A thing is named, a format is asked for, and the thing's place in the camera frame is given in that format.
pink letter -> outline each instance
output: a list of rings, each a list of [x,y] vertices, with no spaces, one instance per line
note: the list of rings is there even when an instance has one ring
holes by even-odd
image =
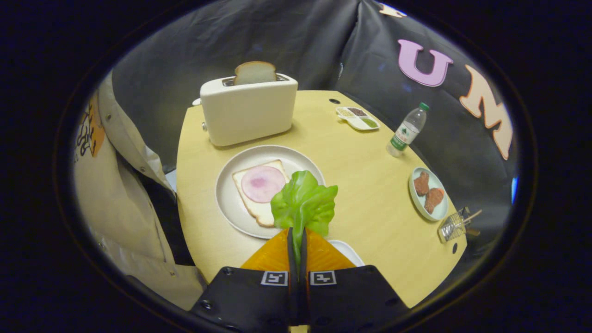
[[[513,134],[508,111],[503,103],[496,104],[496,99],[493,97],[493,92],[491,92],[487,80],[469,65],[465,65],[465,67],[471,73],[471,87],[469,93],[466,96],[461,96],[459,101],[473,116],[480,118],[479,104],[483,100],[485,127],[490,129],[496,124],[500,124],[500,127],[493,131],[493,141],[496,142],[497,149],[502,157],[508,159]]]
[[[418,71],[415,66],[417,54],[419,51],[423,50],[423,47],[404,39],[399,39],[398,42],[401,44],[401,52],[399,52],[399,68],[405,73],[405,75],[423,85],[427,85],[428,87],[437,87],[444,82],[448,64],[453,63],[452,59],[443,53],[430,50],[430,53],[434,56],[434,68],[432,69],[432,73],[424,74]]]

yellow table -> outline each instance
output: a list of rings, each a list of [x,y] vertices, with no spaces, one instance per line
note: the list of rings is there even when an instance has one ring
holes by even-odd
[[[259,145],[300,151],[320,168],[327,185],[339,186],[327,238],[348,243],[365,264],[375,265],[408,307],[422,301],[454,268],[466,237],[442,245],[440,222],[423,218],[409,193],[412,170],[426,165],[411,149],[400,158],[390,156],[385,146],[392,130],[379,122],[378,131],[357,132],[337,117],[337,106],[360,107],[336,91],[298,91],[291,130],[224,148],[213,146],[202,130],[202,107],[187,110],[177,156],[179,214],[191,256],[208,281],[223,266],[241,266],[266,241],[233,228],[214,196],[224,164]],[[456,209],[447,200],[452,214]]]

bottle label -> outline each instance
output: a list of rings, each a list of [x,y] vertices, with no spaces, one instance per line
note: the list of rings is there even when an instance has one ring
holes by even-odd
[[[409,145],[413,139],[417,136],[417,133],[410,130],[409,127],[405,126],[405,124],[401,124],[395,135],[392,136],[391,145],[398,150],[402,151]]]

meat patty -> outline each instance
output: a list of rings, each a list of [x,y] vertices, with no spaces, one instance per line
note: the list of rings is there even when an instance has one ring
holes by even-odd
[[[439,205],[444,199],[444,191],[439,188],[431,188],[426,194],[426,204],[423,207],[428,213],[432,214],[434,208]]]
[[[430,175],[425,171],[422,171],[419,177],[413,180],[413,184],[415,185],[415,192],[418,196],[423,197],[430,190],[430,187],[427,185],[427,182],[429,180]]]

toaster slot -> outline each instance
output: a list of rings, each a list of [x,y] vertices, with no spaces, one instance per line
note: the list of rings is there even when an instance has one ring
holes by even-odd
[[[225,87],[232,87],[232,86],[234,86],[234,78],[235,77],[236,76],[233,76],[232,78],[228,78],[228,79],[222,80],[222,85],[225,86]],[[276,82],[277,81],[288,81],[288,78],[286,78],[285,76],[282,76],[280,74],[276,74],[275,75],[275,80],[276,80]]]

